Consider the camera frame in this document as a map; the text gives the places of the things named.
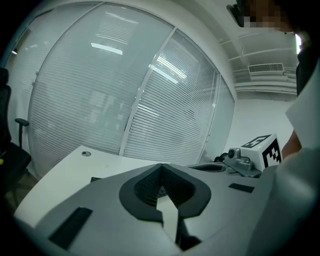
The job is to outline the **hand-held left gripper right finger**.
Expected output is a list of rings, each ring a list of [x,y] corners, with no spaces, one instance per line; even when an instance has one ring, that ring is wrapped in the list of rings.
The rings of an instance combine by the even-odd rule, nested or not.
[[[202,241],[236,217],[253,196],[258,196],[258,201],[265,202],[270,191],[270,173],[267,171],[259,178],[251,178],[235,174],[227,166],[224,172],[218,173],[199,171],[177,164],[172,167],[200,180],[201,189],[210,189],[210,200],[200,215],[184,220],[187,231]]]

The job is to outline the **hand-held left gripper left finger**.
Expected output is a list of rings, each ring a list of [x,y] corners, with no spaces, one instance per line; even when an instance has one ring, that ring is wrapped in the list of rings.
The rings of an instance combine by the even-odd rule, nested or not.
[[[162,165],[89,183],[53,209],[36,231],[75,256],[173,256],[180,248],[157,210]]]

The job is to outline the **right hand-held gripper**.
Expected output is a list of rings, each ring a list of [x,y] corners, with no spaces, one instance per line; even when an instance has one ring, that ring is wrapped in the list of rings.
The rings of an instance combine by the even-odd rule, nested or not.
[[[264,169],[279,165],[282,153],[277,135],[261,135],[240,147],[230,148],[228,152],[217,156],[214,161],[225,164],[237,175],[247,178],[259,178]],[[221,173],[226,167],[216,163],[198,163],[188,166],[190,169]]]

